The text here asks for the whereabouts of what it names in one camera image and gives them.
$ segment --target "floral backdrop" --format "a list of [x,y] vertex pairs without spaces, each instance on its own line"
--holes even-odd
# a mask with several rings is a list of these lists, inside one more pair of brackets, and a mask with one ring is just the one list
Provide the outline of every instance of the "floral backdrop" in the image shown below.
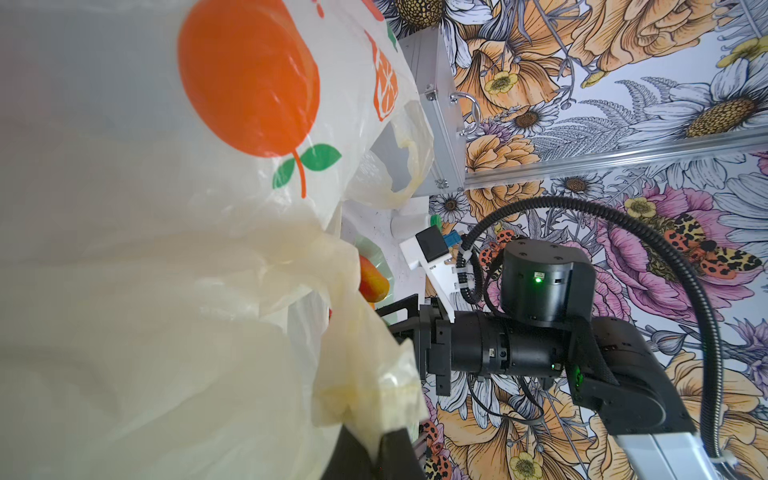
[[[475,119],[462,104],[467,122],[477,122],[467,143],[470,171],[768,125],[764,0],[374,1],[398,38],[440,29],[457,89],[481,105]],[[720,441],[739,459],[739,472],[768,479],[768,152],[451,192],[430,207],[444,233],[466,232],[493,210],[540,195],[611,205],[670,242],[679,227],[694,233],[679,249],[717,309],[727,359]],[[668,267],[622,230],[561,209],[490,227],[477,242],[483,267],[516,237],[581,248],[592,259],[594,315],[642,332],[697,419],[700,337]],[[500,308],[498,278],[488,293]],[[452,300],[470,310],[458,294]],[[436,396],[429,379],[424,393],[429,478],[636,478],[599,417],[574,406],[564,379],[543,389],[535,379],[523,386],[455,372],[451,396]],[[508,419],[539,415],[545,422],[533,426]]]

